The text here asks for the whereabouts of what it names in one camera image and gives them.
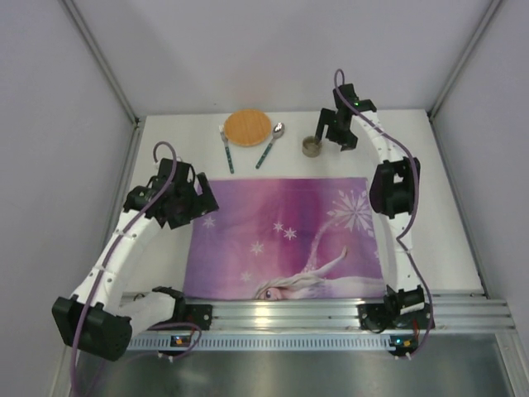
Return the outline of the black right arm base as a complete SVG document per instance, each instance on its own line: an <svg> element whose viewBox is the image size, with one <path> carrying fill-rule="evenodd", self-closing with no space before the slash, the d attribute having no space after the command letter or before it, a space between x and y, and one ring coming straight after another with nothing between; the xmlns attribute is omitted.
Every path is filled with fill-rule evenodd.
<svg viewBox="0 0 529 397"><path fill-rule="evenodd" d="M389 285L381 303L361 304L358 307L360 328L374 333L386 330L423 330L434 326L431 304L424 289L392 289Z"/></svg>

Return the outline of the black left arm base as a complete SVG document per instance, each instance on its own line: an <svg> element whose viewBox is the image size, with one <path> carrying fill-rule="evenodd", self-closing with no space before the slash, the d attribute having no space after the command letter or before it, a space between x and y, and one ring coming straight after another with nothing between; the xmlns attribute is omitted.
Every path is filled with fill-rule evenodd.
<svg viewBox="0 0 529 397"><path fill-rule="evenodd" d="M169 297L173 306L169 311L170 317L150 327L151 330L184 328L185 323L194 324L202 330L210 329L212 322L212 306L210 304L190 304L183 292L171 287L155 287L152 292Z"/></svg>

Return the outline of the purple Frozen placemat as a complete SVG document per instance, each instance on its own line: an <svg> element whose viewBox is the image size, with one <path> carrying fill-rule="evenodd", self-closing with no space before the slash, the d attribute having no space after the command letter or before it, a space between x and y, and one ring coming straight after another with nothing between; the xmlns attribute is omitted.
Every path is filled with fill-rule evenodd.
<svg viewBox="0 0 529 397"><path fill-rule="evenodd" d="M214 300L380 298L363 177L215 180L219 209L197 220L186 295Z"/></svg>

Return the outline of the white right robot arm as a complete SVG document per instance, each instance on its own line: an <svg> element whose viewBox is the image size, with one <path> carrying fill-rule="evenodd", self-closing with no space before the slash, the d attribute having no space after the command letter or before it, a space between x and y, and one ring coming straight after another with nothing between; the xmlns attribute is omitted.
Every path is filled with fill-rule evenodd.
<svg viewBox="0 0 529 397"><path fill-rule="evenodd" d="M336 85L333 97L336 108L320 111L315 138L317 142L326 138L342 151L352 151L361 144L374 156L369 205L382 217L388 243L385 313L395 320L422 311L425 293L412 258L411 234L417 216L420 162L384 132L375 105L369 99L359 99L353 84Z"/></svg>

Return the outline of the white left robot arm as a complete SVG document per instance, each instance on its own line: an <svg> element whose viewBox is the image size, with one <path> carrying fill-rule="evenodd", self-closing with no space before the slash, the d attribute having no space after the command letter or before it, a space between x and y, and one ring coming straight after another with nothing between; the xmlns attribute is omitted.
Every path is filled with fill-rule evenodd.
<svg viewBox="0 0 529 397"><path fill-rule="evenodd" d="M150 242L219 209L204 173L180 160L164 158L145 186L126 196L118 224L87 277L70 297L59 297L52 315L65 345L107 361L121 358L133 337L160 323L199 323L182 292L159 286L129 304L122 296Z"/></svg>

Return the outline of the spoon with teal handle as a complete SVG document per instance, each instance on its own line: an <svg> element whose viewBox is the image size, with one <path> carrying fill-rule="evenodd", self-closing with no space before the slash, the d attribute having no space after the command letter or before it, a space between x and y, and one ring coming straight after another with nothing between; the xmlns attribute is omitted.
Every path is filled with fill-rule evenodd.
<svg viewBox="0 0 529 397"><path fill-rule="evenodd" d="M269 142L269 144L266 146L266 148L264 149L264 152L262 153L261 157L259 158L259 160L257 161L256 165L255 165L255 168L258 170L262 165L263 163L265 162L265 159L266 157L268 156L269 152L272 150L273 146L274 146L274 143L279 139L281 138L285 133L285 125L283 122L279 122L277 123L275 126L274 126L274 129L271 133L271 140Z"/></svg>

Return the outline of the round wooden plate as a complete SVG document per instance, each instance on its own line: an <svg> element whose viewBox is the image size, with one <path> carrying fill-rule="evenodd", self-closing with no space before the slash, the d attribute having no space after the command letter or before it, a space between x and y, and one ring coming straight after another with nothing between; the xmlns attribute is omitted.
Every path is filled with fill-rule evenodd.
<svg viewBox="0 0 529 397"><path fill-rule="evenodd" d="M257 109L241 109L224 122L224 132L229 142L243 147L257 146L272 131L269 117Z"/></svg>

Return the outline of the small grey cup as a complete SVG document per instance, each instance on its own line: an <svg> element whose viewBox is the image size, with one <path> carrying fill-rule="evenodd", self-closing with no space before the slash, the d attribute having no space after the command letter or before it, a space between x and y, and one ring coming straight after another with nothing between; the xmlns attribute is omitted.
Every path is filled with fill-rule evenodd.
<svg viewBox="0 0 529 397"><path fill-rule="evenodd" d="M302 152L306 157L316 158L322 152L322 141L315 136L307 136L302 142Z"/></svg>

